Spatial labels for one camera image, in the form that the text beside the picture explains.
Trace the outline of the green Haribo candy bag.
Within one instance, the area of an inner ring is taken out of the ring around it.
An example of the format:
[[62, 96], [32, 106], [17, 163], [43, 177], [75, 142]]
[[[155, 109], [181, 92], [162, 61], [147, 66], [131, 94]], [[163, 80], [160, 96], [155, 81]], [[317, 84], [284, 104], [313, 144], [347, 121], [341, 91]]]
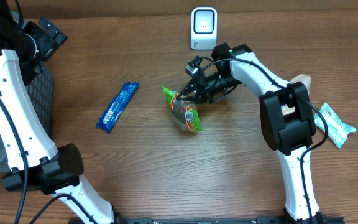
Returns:
[[182, 131], [198, 132], [203, 127], [198, 116], [196, 105], [191, 101], [178, 101], [178, 93], [162, 85], [168, 110], [175, 125]]

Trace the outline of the blue snack packet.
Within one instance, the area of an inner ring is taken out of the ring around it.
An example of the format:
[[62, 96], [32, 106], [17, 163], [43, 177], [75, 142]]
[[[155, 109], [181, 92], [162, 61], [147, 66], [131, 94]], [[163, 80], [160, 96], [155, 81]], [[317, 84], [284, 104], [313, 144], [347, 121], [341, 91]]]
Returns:
[[111, 100], [107, 109], [102, 113], [96, 123], [96, 128], [110, 133], [138, 89], [139, 84], [137, 82], [125, 82], [120, 92]]

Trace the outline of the brown nut snack bag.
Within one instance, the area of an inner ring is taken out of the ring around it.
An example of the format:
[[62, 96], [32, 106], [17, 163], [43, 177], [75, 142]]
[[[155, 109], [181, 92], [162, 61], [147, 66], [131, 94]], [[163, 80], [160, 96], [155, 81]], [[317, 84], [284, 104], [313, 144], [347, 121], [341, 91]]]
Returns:
[[[304, 86], [306, 87], [308, 94], [310, 94], [311, 77], [309, 75], [299, 74], [290, 80], [290, 83], [297, 83], [297, 82], [302, 82], [302, 84], [304, 84]], [[294, 111], [295, 111], [294, 107], [292, 107], [292, 108], [290, 108], [288, 106], [282, 107], [282, 113], [284, 116], [291, 114]]]

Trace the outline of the teal wipes packet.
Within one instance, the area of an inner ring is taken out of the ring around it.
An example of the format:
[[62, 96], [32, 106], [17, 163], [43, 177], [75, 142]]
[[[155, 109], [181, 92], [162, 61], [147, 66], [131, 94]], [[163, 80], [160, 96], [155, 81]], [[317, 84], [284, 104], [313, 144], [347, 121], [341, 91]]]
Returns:
[[355, 127], [342, 122], [339, 116], [327, 103], [322, 105], [319, 112], [327, 123], [329, 138], [338, 148], [342, 147], [350, 133], [357, 131]]

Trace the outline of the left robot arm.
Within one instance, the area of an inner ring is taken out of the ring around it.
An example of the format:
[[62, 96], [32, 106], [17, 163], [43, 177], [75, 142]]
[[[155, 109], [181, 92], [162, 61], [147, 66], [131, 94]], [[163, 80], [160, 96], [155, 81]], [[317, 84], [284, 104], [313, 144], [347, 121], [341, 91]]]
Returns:
[[26, 90], [66, 39], [48, 19], [15, 19], [0, 1], [0, 136], [9, 165], [2, 183], [8, 191], [39, 190], [62, 200], [83, 223], [120, 223], [119, 213], [86, 179], [78, 148], [55, 145]]

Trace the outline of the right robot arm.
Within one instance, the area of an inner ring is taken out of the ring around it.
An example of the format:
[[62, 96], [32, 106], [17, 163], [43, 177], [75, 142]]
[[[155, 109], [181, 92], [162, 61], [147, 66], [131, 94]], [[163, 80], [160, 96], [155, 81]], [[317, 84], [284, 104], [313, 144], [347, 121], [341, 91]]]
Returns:
[[325, 223], [315, 200], [310, 154], [316, 133], [314, 106], [302, 82], [290, 83], [271, 72], [245, 44], [231, 48], [226, 43], [214, 48], [209, 62], [217, 68], [207, 76], [202, 57], [185, 67], [191, 81], [177, 96], [178, 101], [214, 102], [243, 84], [259, 98], [262, 135], [277, 153], [285, 184], [285, 223]]

